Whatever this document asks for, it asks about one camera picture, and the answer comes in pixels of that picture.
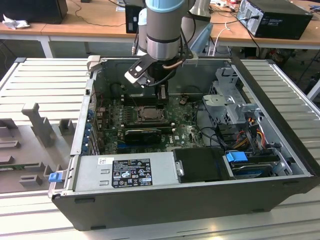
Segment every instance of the warning label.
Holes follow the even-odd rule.
[[[111,185],[114,188],[151,186],[150,159],[113,161]]]

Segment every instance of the black plastic cover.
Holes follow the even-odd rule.
[[[180,183],[230,179],[220,148],[178,148],[173,150],[173,156],[175,162],[182,163],[184,175],[178,177]]]

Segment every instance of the sticker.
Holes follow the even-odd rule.
[[[150,159],[113,160],[112,159],[112,187],[128,188],[152,185]]]
[[[114,157],[99,157],[98,158],[98,165],[112,164],[114,159],[115,159]]]

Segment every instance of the black computer tower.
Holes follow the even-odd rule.
[[[307,28],[312,13],[286,0],[242,0],[237,19],[256,38],[298,40]]]
[[[60,24],[68,11],[66,0],[0,0],[0,20],[3,14],[29,23]]]

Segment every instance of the motherboard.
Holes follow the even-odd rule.
[[[104,154],[170,152],[204,147],[195,125],[197,103],[171,96],[166,105],[113,99],[105,107]]]

